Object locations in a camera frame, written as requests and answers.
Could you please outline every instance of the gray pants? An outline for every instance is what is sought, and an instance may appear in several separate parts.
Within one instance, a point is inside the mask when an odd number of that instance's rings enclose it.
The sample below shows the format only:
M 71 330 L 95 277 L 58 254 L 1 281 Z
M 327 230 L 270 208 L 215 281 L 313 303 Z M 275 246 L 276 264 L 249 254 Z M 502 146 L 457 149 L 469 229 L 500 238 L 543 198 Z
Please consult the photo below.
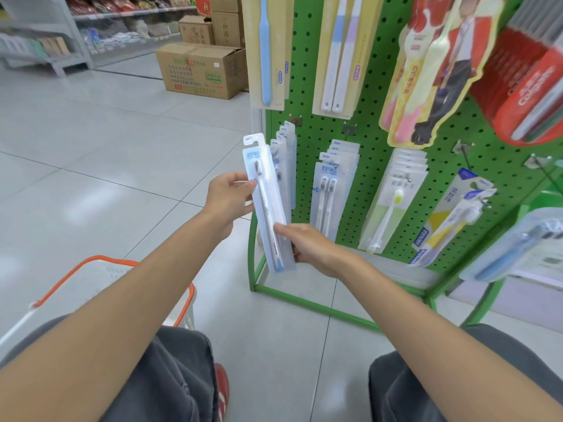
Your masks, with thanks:
M 10 351 L 0 369 L 61 319 L 31 333 Z M 530 349 L 484 324 L 465 331 L 563 404 L 563 382 Z M 377 358 L 369 368 L 369 396 L 374 422 L 445 422 L 397 352 Z M 209 340 L 202 333 L 161 327 L 102 420 L 215 422 L 217 417 Z

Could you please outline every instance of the forearm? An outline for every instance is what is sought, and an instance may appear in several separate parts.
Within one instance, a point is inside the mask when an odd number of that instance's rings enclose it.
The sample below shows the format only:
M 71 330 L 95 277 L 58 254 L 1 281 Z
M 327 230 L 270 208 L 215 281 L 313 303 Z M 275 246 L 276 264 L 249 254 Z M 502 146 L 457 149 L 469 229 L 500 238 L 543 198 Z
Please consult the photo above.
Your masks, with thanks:
M 350 254 L 339 265 L 339 278 L 447 420 L 563 420 L 563 408 L 524 374 L 362 258 Z
M 200 212 L 0 371 L 0 420 L 98 420 L 221 241 Z

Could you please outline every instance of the person's left arm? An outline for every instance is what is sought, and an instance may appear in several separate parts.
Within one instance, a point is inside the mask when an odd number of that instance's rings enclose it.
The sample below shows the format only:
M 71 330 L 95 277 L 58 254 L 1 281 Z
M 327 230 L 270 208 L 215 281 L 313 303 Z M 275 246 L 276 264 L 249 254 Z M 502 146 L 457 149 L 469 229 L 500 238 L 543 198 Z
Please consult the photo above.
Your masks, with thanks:
M 247 179 L 215 178 L 198 215 L 2 369 L 0 420 L 101 418 L 233 221 L 253 210 Z

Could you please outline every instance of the hand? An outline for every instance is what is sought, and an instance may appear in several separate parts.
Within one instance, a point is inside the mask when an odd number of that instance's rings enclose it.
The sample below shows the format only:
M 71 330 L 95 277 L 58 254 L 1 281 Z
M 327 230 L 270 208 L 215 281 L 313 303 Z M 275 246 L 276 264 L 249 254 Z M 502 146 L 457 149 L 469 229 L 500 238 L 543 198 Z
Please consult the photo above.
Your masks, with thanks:
M 329 277 L 338 278 L 338 268 L 353 256 L 348 250 L 334 244 L 308 223 L 277 223 L 274 229 L 293 244 L 295 262 L 306 262 Z
M 242 171 L 222 174 L 209 183 L 202 212 L 211 214 L 221 223 L 223 239 L 231 234 L 235 219 L 254 211 L 254 203 L 246 205 L 252 199 L 254 188 L 256 181 L 249 181 Z

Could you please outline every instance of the person's right arm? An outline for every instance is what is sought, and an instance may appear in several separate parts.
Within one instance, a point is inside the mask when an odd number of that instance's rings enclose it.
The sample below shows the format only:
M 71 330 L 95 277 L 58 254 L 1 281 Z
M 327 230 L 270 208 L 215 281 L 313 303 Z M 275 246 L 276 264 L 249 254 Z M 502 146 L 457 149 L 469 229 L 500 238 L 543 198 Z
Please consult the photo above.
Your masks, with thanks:
M 563 407 L 538 385 L 359 255 L 306 224 L 275 228 L 294 244 L 297 262 L 344 283 L 449 422 L 563 420 Z

